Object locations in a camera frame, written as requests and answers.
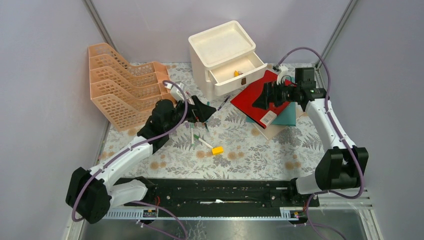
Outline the white top drawer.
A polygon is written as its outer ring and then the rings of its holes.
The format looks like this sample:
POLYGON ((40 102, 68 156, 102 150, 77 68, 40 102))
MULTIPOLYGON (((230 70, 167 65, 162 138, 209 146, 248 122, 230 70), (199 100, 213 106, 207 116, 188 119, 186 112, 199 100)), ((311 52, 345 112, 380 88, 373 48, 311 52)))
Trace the white top drawer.
POLYGON ((212 93, 222 96, 261 79, 267 68, 256 53, 250 53, 209 71, 212 93))

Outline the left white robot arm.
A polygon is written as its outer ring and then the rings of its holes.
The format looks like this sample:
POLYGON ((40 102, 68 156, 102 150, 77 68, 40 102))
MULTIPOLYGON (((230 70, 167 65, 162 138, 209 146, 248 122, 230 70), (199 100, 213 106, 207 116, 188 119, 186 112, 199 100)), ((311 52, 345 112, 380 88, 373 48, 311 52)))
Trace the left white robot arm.
POLYGON ((144 206, 152 204, 155 192, 143 181, 134 179, 121 184, 117 181, 141 160, 163 147, 169 135, 182 123, 204 123, 217 111, 196 95, 191 97, 193 103, 189 103, 177 83, 167 80, 165 84, 171 86, 173 97, 180 96, 181 99, 176 103, 169 99, 157 101, 144 126, 126 147, 103 163, 73 171, 65 202, 72 208, 74 222, 97 223, 110 208, 133 201, 144 206))

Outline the white three-drawer cabinet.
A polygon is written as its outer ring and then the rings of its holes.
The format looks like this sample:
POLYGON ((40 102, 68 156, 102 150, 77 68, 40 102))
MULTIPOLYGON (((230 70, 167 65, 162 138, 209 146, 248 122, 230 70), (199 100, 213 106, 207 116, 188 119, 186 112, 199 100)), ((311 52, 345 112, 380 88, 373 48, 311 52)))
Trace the white three-drawer cabinet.
POLYGON ((256 44, 236 20, 226 22, 188 38, 193 79, 203 96, 215 100, 209 71, 255 53, 256 44))

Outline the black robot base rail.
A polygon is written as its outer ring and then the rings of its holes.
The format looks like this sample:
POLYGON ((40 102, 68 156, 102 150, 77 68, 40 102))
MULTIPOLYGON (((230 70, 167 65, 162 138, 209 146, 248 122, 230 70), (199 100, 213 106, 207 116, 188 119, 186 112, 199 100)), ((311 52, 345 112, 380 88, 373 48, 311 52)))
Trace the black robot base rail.
POLYGON ((281 208, 319 207, 317 197, 299 194, 294 181, 137 178, 147 186, 143 202, 179 218, 267 218, 281 208))

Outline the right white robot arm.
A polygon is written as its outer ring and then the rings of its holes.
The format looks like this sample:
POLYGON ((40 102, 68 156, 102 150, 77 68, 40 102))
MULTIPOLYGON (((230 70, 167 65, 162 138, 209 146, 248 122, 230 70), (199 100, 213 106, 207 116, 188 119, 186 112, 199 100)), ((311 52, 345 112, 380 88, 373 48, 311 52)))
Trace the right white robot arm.
POLYGON ((366 148, 358 147, 344 131, 330 101, 329 89, 319 88, 313 67, 296 68, 294 82, 286 83, 288 68, 275 65, 275 80, 263 85, 253 106, 277 106, 297 103, 314 124, 325 151, 314 173, 291 180, 287 201, 301 205, 307 195, 333 193, 347 199, 359 198, 364 192, 364 173, 369 159, 366 148))

